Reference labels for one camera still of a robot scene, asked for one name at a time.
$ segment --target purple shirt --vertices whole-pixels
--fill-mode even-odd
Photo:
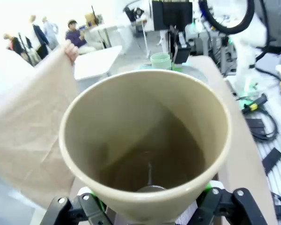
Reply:
[[[70,40],[75,46],[77,46],[78,48],[80,48],[82,45],[86,44],[86,40],[80,40],[80,31],[79,30],[75,30],[75,31],[68,31],[66,34],[66,40]]]

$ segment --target standing person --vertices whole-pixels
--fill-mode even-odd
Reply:
[[[21,55],[23,59],[25,59],[26,61],[28,60],[28,57],[24,51],[24,49],[22,48],[19,40],[17,37],[14,37],[10,34],[4,34],[3,38],[5,40],[9,39],[9,46],[8,49],[14,51],[15,53],[17,53],[18,55]]]
[[[53,50],[59,45],[55,36],[56,34],[58,34],[58,26],[55,23],[49,22],[46,16],[43,18],[43,23],[44,34],[49,41],[49,48]]]
[[[44,59],[49,53],[47,45],[49,44],[48,39],[42,32],[41,28],[34,24],[36,20],[35,15],[31,15],[29,19],[29,24],[25,31],[26,42],[28,48],[33,48],[38,53],[41,59]]]
[[[66,39],[70,40],[76,47],[78,47],[78,53],[80,55],[102,49],[100,43],[87,43],[84,39],[84,31],[77,30],[76,25],[77,22],[75,20],[70,20],[68,22],[67,26],[69,27],[69,31],[66,34]]]

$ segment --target black cap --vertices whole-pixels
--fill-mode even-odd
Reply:
[[[67,23],[67,27],[69,27],[71,24],[74,24],[74,23],[77,23],[76,20],[70,20],[70,21]]]

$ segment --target man in purple shirt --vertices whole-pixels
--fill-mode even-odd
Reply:
[[[70,20],[67,25],[69,31],[66,34],[66,40],[69,39],[78,47],[78,53],[80,55],[96,51],[96,48],[89,46],[84,39],[84,32],[76,29],[77,22],[75,20]]]

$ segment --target dark jacket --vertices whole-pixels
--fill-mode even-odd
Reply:
[[[17,37],[14,37],[12,40],[11,40],[11,43],[13,45],[13,51],[16,52],[17,54],[21,55],[21,53],[24,52],[24,49],[22,49],[22,46],[18,40]]]
[[[49,41],[46,38],[46,35],[42,32],[41,28],[37,25],[33,24],[33,30],[38,38],[38,41],[40,42],[41,45],[48,45]],[[28,48],[32,48],[31,42],[28,38],[26,38],[27,40],[27,44],[28,44]]]
[[[86,44],[86,40],[80,40],[80,31],[75,30],[75,31],[68,31],[66,34],[66,40],[70,40],[75,46],[78,48],[81,47],[82,45]]]

